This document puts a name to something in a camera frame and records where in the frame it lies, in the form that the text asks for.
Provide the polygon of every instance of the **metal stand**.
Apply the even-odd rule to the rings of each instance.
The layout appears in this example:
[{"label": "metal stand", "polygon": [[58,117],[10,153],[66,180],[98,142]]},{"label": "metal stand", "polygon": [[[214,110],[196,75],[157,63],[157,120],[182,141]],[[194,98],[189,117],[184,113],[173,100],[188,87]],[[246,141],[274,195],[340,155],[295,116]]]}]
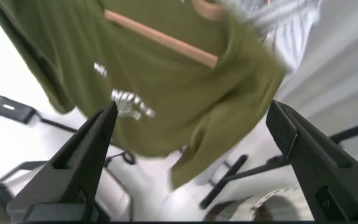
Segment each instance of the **metal stand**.
[{"label": "metal stand", "polygon": [[[343,140],[350,139],[356,136],[358,136],[358,126],[341,131],[340,133],[332,135],[330,138],[336,144],[339,144]],[[236,174],[236,172],[241,168],[241,166],[246,162],[246,160],[247,155],[242,155],[231,167],[226,161],[224,162],[224,165],[228,167],[229,170],[217,184],[214,184],[212,181],[209,182],[214,187],[209,192],[209,194],[200,202],[201,209],[206,209],[230,181],[290,165],[290,162],[284,156],[275,156],[269,159],[265,165],[258,166],[256,168]]]}]

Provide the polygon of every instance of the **black metal rod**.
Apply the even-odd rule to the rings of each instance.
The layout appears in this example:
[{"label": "black metal rod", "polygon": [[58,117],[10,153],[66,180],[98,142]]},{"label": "black metal rod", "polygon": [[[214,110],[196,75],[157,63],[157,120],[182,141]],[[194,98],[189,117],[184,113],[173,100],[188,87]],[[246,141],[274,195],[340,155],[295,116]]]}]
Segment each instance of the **black metal rod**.
[{"label": "black metal rod", "polygon": [[233,180],[241,179],[241,178],[244,178],[244,177],[249,177],[251,175],[259,174],[261,172],[266,172],[266,171],[269,171],[269,170],[272,170],[272,169],[277,169],[277,168],[287,166],[287,165],[290,165],[290,162],[287,161],[284,157],[282,157],[282,159],[279,159],[279,160],[277,160],[275,162],[266,163],[265,165],[258,166],[256,168],[241,172],[239,174],[231,175],[229,177],[226,177],[224,180],[230,182],[230,181],[233,181]]},{"label": "black metal rod", "polygon": [[333,140],[336,144],[339,144],[341,141],[353,138],[358,136],[358,126],[349,128],[345,131],[341,131],[340,133],[332,135],[330,138]]},{"label": "black metal rod", "polygon": [[248,159],[248,155],[241,155],[237,161],[234,163],[232,167],[226,172],[226,174],[222,177],[222,179],[212,188],[212,190],[208,193],[208,195],[200,202],[200,208],[206,209],[211,202],[221,193],[222,189],[226,186],[228,181],[226,181],[226,177],[229,177],[235,174],[241,166]]}]

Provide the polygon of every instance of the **shirt sleeve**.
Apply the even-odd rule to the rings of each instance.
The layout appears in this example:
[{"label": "shirt sleeve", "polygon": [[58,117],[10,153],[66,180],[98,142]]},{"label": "shirt sleeve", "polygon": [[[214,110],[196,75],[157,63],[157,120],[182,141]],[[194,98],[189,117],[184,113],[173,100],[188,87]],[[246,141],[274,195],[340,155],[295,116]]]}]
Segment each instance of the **shirt sleeve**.
[{"label": "shirt sleeve", "polygon": [[41,52],[29,44],[26,37],[19,32],[12,20],[14,19],[10,19],[0,3],[0,26],[3,31],[41,85],[54,109],[59,113],[70,112],[75,105],[68,97],[62,84],[58,81],[56,69],[42,56]]}]

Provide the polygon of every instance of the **white surface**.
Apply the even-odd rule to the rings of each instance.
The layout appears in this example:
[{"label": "white surface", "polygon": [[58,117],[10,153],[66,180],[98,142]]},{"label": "white surface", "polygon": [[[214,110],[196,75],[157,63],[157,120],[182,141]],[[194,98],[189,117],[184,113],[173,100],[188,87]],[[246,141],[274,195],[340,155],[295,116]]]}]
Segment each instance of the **white surface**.
[{"label": "white surface", "polygon": [[[306,50],[305,63],[300,67],[299,74],[280,92],[278,99],[295,107],[318,128],[332,134],[358,123],[358,83],[357,86],[349,83],[346,88],[332,88],[345,85],[351,81],[349,78],[358,76],[358,64],[352,64],[354,58],[341,58],[344,49],[348,49],[351,54],[351,47],[358,47],[358,1],[324,1],[322,10],[321,28],[318,26],[312,32],[312,47]],[[345,65],[354,66],[351,67],[352,70],[341,71],[337,75],[329,70]],[[340,96],[349,92],[354,94],[347,94],[345,99],[341,99]],[[85,121],[77,110],[64,116],[53,111],[35,78],[1,28],[0,95],[31,105],[46,118],[74,128],[80,127]],[[328,105],[324,104],[326,99],[329,99]],[[310,103],[321,106],[310,111]],[[30,126],[24,126],[0,117],[0,176],[22,161],[50,158],[70,136],[70,133],[36,121]],[[116,151],[111,149],[109,153],[114,154]],[[260,124],[238,144],[237,149],[229,156],[229,162],[233,163],[242,153],[250,155],[242,168],[246,170],[263,164],[266,159],[279,154],[279,150],[264,125]],[[157,159],[138,159],[136,166],[126,165],[118,159],[110,167],[123,184],[128,186],[134,197],[135,220],[202,219],[205,211],[198,208],[198,203],[210,190],[208,185],[196,187],[190,182],[170,193],[167,184],[168,165]],[[225,168],[222,167],[215,180],[224,172]],[[296,185],[293,170],[291,167],[284,167],[231,182],[214,203]],[[114,189],[109,190],[109,185],[104,191],[107,197],[111,195],[119,198]]]}]

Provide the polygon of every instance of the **wooden stick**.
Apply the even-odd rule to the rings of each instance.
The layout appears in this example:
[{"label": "wooden stick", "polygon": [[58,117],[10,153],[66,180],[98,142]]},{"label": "wooden stick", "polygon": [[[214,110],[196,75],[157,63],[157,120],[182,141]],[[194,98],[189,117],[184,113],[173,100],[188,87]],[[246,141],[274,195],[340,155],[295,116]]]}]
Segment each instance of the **wooden stick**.
[{"label": "wooden stick", "polygon": [[126,27],[127,29],[130,29],[150,40],[154,40],[178,53],[186,55],[187,57],[207,65],[210,68],[214,68],[216,62],[218,61],[218,57],[213,54],[200,50],[190,44],[186,44],[115,12],[104,10],[104,16],[111,21],[117,22],[123,27]]}]

